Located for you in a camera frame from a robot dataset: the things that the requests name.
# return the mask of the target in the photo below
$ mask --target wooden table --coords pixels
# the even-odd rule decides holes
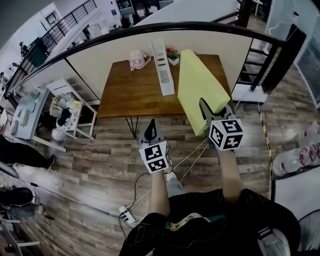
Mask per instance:
[[[230,98],[232,98],[219,56],[207,54],[198,54],[197,56],[220,82]],[[130,64],[127,60],[113,63],[103,90],[97,117],[132,118],[159,115],[185,115],[184,109],[177,97],[180,64],[176,66],[169,64],[169,66],[175,94],[162,96],[158,73],[153,58],[144,68],[136,69],[133,72],[130,71]],[[232,108],[234,107],[232,99],[228,104]],[[131,131],[133,136],[135,136],[132,119],[131,124]]]

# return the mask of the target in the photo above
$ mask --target black shoe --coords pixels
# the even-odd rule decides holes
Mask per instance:
[[[50,158],[48,159],[48,161],[50,162],[50,165],[46,168],[47,170],[50,170],[51,167],[54,165],[54,163],[56,162],[56,156],[53,154],[52,156],[50,156]]]

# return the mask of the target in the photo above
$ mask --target person's arm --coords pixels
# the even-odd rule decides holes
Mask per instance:
[[[166,181],[162,170],[152,173],[151,176],[151,197],[148,214],[151,213],[158,213],[164,216],[168,216],[170,213]]]
[[[227,203],[235,204],[244,189],[235,153],[231,150],[220,152],[222,193]]]

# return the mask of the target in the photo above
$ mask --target laminate floor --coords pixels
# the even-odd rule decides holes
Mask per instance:
[[[266,103],[260,106],[266,123],[272,155],[297,147],[296,135],[320,115],[309,92],[294,66],[290,68]],[[269,165],[266,141],[258,114],[258,107],[240,104],[236,116],[244,124],[243,147],[235,150],[244,185],[269,196]],[[168,141],[174,165],[190,154],[205,138],[195,137],[185,116],[158,117]],[[137,130],[151,117],[139,118]],[[103,211],[119,215],[119,207],[134,200],[137,177],[146,172],[140,158],[138,144],[133,139],[124,118],[98,119],[94,128],[95,140],[59,138],[66,153],[55,152],[52,170],[18,166],[21,178],[74,200],[80,200]],[[181,178],[199,156],[205,143],[175,172]],[[48,148],[38,149],[49,155]],[[2,174],[5,185],[25,186],[22,181]],[[137,183],[137,199],[150,189],[150,177],[144,175]],[[192,170],[182,181],[187,192],[207,192],[221,188],[218,156],[206,149]],[[68,202],[40,187],[36,197],[48,214],[55,218],[49,223],[41,215],[24,219],[22,229],[33,240],[40,241],[46,256],[115,256],[119,254],[124,235],[116,218],[96,212],[86,206]],[[146,213],[149,195],[132,207],[137,220]],[[126,233],[130,231],[123,225]]]

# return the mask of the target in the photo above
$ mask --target gray pants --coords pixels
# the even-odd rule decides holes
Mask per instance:
[[[168,193],[168,197],[178,196],[185,194],[184,187],[176,178],[171,178],[166,184],[166,191]]]

